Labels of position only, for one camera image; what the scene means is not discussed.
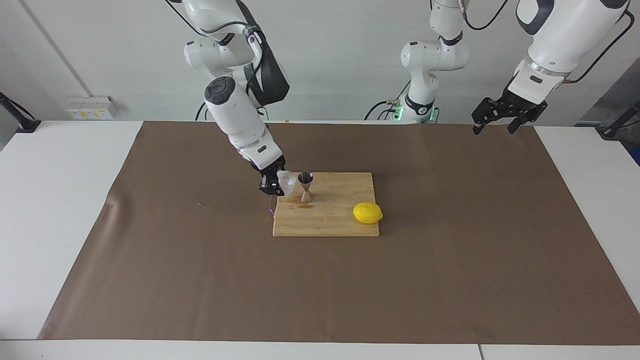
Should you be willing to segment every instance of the tabletop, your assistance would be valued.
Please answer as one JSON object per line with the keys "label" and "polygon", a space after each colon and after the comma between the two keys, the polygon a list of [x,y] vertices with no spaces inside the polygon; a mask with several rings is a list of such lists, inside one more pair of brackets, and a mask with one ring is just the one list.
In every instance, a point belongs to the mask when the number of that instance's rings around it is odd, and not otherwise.
{"label": "tabletop", "polygon": [[[640,347],[18,341],[37,337],[141,124],[46,122],[34,134],[14,136],[0,152],[0,338],[16,340],[0,342],[3,358],[68,359],[88,352],[104,358],[117,352],[123,359],[142,353],[281,359],[301,352],[318,359],[640,358]],[[640,309],[640,222],[634,213],[640,168],[619,143],[601,140],[593,129],[536,131]]]}

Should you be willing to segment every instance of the wooden cutting board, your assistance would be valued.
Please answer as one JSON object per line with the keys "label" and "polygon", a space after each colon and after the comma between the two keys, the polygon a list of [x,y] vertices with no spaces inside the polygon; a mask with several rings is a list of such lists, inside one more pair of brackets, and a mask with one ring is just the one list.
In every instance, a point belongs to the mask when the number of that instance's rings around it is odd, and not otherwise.
{"label": "wooden cutting board", "polygon": [[303,189],[299,183],[291,196],[278,198],[273,236],[380,235],[378,224],[361,224],[353,217],[357,204],[376,202],[370,172],[314,172],[309,190],[309,204],[300,201]]}

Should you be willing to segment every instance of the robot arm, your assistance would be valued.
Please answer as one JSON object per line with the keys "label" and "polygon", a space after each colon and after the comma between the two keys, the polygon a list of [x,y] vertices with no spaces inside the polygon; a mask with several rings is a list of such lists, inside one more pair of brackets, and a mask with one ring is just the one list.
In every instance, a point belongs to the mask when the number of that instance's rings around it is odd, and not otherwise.
{"label": "robot arm", "polygon": [[260,190],[285,195],[278,175],[285,158],[257,108],[281,101],[289,83],[266,37],[240,0],[183,2],[192,23],[207,38],[187,43],[187,62],[212,81],[205,103],[238,153],[262,175]]}
{"label": "robot arm", "polygon": [[440,35],[437,42],[414,41],[402,50],[402,64],[411,74],[411,87],[401,96],[402,120],[424,122],[429,118],[438,91],[433,71],[460,70],[469,50],[461,43],[464,26],[461,6],[469,0],[433,0],[429,24]]}
{"label": "robot arm", "polygon": [[533,44],[502,97],[485,98],[473,112],[474,133],[504,117],[515,118],[510,133],[536,121],[547,108],[549,93],[617,23],[628,4],[629,0],[520,0],[518,22],[533,36]]}

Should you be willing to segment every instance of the brown tablecloth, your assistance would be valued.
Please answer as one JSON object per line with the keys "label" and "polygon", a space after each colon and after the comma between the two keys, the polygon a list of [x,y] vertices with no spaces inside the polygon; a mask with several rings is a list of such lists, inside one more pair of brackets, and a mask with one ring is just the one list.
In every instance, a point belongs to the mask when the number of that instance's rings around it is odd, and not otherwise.
{"label": "brown tablecloth", "polygon": [[292,170],[372,172],[381,236],[273,238],[216,124],[146,122],[40,338],[640,344],[533,128],[271,132]]}

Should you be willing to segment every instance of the lemon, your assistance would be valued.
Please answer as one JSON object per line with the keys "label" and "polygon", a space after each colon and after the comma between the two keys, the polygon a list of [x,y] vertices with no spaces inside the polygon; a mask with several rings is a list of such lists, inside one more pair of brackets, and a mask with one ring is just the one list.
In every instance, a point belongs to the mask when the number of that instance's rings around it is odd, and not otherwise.
{"label": "lemon", "polygon": [[382,219],[382,209],[373,202],[361,202],[353,208],[353,216],[363,224],[375,224]]}

